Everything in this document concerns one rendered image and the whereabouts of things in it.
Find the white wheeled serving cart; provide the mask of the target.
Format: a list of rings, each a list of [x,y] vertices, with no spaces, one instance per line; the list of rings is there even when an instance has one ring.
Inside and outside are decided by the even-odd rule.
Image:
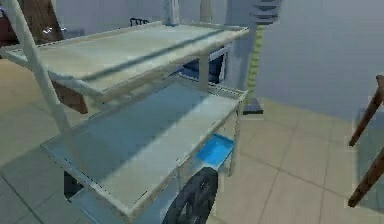
[[[248,28],[161,21],[35,43],[17,0],[0,0],[18,44],[4,56],[30,69],[60,130],[43,143],[81,185],[72,196],[95,224],[135,224],[241,108],[245,92],[211,84],[211,51]]]

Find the green floor lamp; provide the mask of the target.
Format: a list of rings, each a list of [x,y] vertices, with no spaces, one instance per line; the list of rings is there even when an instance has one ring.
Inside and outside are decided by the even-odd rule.
[[[252,53],[249,61],[246,98],[243,114],[262,114],[263,109],[255,96],[256,76],[258,73],[261,45],[264,36],[264,28],[272,25],[279,17],[282,0],[255,0],[252,4],[250,15],[256,25],[252,42]]]

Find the brown wooden chair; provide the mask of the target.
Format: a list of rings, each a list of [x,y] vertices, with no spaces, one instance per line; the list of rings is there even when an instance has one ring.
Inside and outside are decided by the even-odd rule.
[[[362,119],[357,125],[355,132],[348,142],[349,146],[354,146],[357,143],[379,106],[384,104],[384,75],[378,74],[376,76],[376,81],[378,87],[366,111],[364,112]],[[384,148],[376,156],[375,160],[364,175],[364,178],[359,182],[353,194],[348,199],[348,206],[354,208],[358,205],[372,186],[379,180],[382,174],[384,174]]]

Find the brown wooden furniture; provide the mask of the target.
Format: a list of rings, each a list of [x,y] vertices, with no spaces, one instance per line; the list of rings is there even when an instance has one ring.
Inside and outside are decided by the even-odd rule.
[[[36,44],[45,44],[64,39],[51,0],[17,0]],[[0,4],[0,48],[18,44],[7,13]],[[65,106],[86,114],[88,108],[84,97],[55,81],[52,82],[58,99]]]

